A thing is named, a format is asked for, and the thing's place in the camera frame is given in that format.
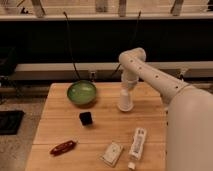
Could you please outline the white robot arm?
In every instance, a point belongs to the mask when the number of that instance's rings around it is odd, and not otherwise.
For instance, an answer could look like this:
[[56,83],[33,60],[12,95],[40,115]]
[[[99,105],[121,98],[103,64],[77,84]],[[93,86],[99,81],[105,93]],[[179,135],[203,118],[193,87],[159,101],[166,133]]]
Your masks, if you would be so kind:
[[213,171],[213,94],[145,63],[146,53],[134,48],[119,55],[123,67],[118,101],[130,111],[129,91],[139,79],[147,82],[168,102],[166,171]]

